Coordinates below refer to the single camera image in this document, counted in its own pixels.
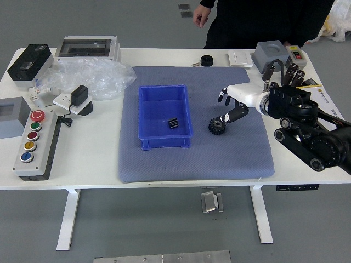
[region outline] white table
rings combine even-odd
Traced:
[[[23,52],[19,49],[9,66]],[[211,55],[213,66],[230,66],[228,51],[220,49],[121,49],[122,63],[131,66],[191,66],[203,55]],[[306,77],[320,83],[312,63],[308,59]],[[251,82],[263,87],[261,74],[255,65],[247,69]],[[280,83],[280,73],[271,79]],[[5,73],[0,81],[0,98],[23,96],[32,109],[26,89],[18,88]],[[118,141],[121,126],[123,94],[110,101],[94,101],[93,112],[87,116],[72,116],[72,127],[61,127],[54,163],[47,181],[24,182],[12,172],[21,137],[0,139],[0,190],[52,190],[68,191],[66,208],[58,240],[57,250],[69,250],[80,189],[93,188],[140,188],[140,187],[215,187],[249,186],[261,243],[272,243],[267,213],[261,192],[263,185],[296,184],[346,184],[351,175],[339,167],[327,168],[317,173],[304,164],[288,149],[274,139],[274,130],[279,120],[262,116],[272,149],[275,173],[269,178],[250,180],[199,180],[199,181],[158,181],[123,184],[118,178]],[[51,106],[58,115],[65,110]]]

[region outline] hand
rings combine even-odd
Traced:
[[[288,41],[285,41],[284,44],[283,44],[284,47],[288,47],[288,46],[290,46],[290,45],[291,45],[291,44],[290,44]]]
[[[194,16],[193,16],[193,23],[199,27],[203,28],[204,24],[208,20],[208,15],[210,14],[211,9],[204,7],[203,5],[199,5],[195,10],[194,10]]]

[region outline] blue button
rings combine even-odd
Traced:
[[[29,163],[32,160],[33,160],[33,154],[31,154],[30,152],[25,152],[21,155],[21,161],[24,163]]]

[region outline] black clothing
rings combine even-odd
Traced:
[[[215,0],[200,4],[213,8]],[[280,40],[300,47],[317,37],[333,0],[218,0],[205,48],[254,49]]]

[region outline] table surface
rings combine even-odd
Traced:
[[[9,66],[23,52],[19,49]],[[131,66],[191,66],[203,55],[214,58],[213,66],[230,66],[228,50],[224,49],[121,49],[122,63]],[[306,77],[320,83],[308,56]],[[251,82],[263,86],[255,65],[247,69]],[[275,72],[272,81],[279,82]],[[0,81],[0,98],[23,96],[32,109],[27,89],[18,88],[7,72]],[[249,180],[157,181],[123,184],[118,178],[118,143],[121,126],[123,94],[109,101],[94,101],[93,112],[72,116],[72,127],[61,127],[50,179],[24,182],[12,172],[21,137],[0,139],[0,190],[88,189],[191,186],[252,186],[288,184],[345,184],[351,175],[339,167],[315,172],[274,139],[279,120],[262,116],[271,145],[275,173],[269,178]],[[65,114],[59,106],[51,106],[58,115]]]

